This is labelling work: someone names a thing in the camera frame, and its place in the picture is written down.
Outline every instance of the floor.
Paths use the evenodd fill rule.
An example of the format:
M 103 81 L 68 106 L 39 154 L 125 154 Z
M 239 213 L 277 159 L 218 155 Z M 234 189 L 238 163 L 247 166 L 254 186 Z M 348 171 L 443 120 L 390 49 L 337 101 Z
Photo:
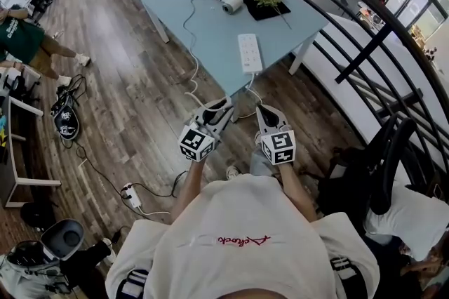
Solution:
M 76 108 L 82 126 L 77 138 L 92 164 L 116 188 L 127 182 L 144 183 L 159 194 L 170 193 L 178 174 L 189 167 L 180 154 L 177 136 L 196 109 L 184 95 L 191 88 L 194 63 L 185 48 L 170 34 L 165 44 L 155 32 L 138 0 L 55 0 L 41 20 L 49 33 L 61 32 L 59 41 L 92 57 L 83 68 L 66 58 L 54 58 L 57 72 L 83 74 L 86 94 Z M 358 145 L 357 137 L 332 103 L 302 71 L 291 77 L 289 59 L 281 61 L 257 79 L 254 89 L 265 103 L 284 111 L 295 130 L 295 168 L 322 173 L 328 167 L 334 146 Z M 223 93 L 203 70 L 198 75 L 198 94 L 204 102 Z M 76 145 L 65 149 L 50 116 L 56 83 L 42 79 L 37 105 L 45 115 L 30 124 L 32 161 L 39 177 L 60 180 L 52 190 L 57 218 L 75 218 L 86 231 L 86 245 L 111 236 L 139 217 L 126 208 L 113 187 L 76 155 Z M 241 103 L 243 114 L 254 110 L 248 95 Z M 226 167 L 236 164 L 248 170 L 257 131 L 255 116 L 227 127 L 222 144 L 206 163 L 204 181 L 223 179 Z M 309 183 L 315 193 L 313 183 Z M 173 198 L 156 198 L 138 192 L 143 208 L 169 211 Z M 155 218 L 167 220 L 161 215 Z M 19 210 L 0 209 L 1 251 L 38 233 L 20 220 Z

